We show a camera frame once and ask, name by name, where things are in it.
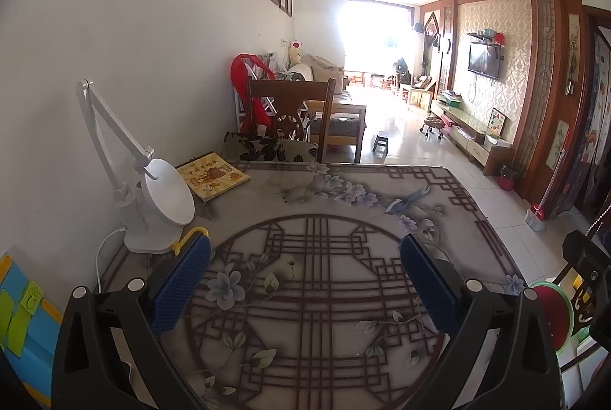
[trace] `blue bird print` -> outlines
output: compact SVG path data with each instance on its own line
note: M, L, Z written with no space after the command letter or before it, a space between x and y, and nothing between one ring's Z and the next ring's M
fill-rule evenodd
M389 215L399 215L404 213L407 210L407 207L417 200L421 199L423 196L426 196L431 190L431 185L427 184L422 189L414 191L413 193L408 194L405 198L400 199L397 198L395 201L390 203L389 207L386 209L386 214Z

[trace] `television screen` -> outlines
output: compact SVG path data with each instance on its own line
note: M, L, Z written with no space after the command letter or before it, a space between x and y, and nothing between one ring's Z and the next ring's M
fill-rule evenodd
M471 43L469 70L492 79L498 79L500 74L500 49L498 45Z

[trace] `white tile floor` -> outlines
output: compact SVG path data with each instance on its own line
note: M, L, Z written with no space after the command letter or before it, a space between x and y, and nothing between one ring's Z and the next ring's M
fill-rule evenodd
M407 105L389 91L349 86L355 103L367 105L367 130L363 142L362 164L441 165L447 167L469 191L490 224L495 228L529 284L555 277L566 262L562 242L567 233L588 230L588 223L573 209L555 220L546 221L546 229L534 232L524 222L526 200L513 191L504 191L494 178L485 177L477 162L471 163L448 139L424 135L419 129L425 112ZM381 130L389 134L388 155L373 154L372 146ZM325 161L352 162L354 147L330 148Z

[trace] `potted plant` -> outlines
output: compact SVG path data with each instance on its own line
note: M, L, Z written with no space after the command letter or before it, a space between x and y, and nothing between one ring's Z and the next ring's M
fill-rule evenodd
M512 164L504 164L500 168L499 187L505 191L512 191L516 185L518 169Z

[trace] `silver screw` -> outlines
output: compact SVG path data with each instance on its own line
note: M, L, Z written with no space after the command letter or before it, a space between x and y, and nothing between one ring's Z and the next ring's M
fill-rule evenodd
M537 292L535 290L527 288L524 290L524 296L529 300L535 301L537 299Z
M144 287L144 281L142 279L132 279L127 287L130 291L140 291Z
M479 293L483 288L484 286L482 286L482 283L476 279L469 279L467 281L467 289L469 291L473 291L474 293Z
M72 296L76 299L82 298L87 294L87 290L83 286L78 286L74 291L72 291Z

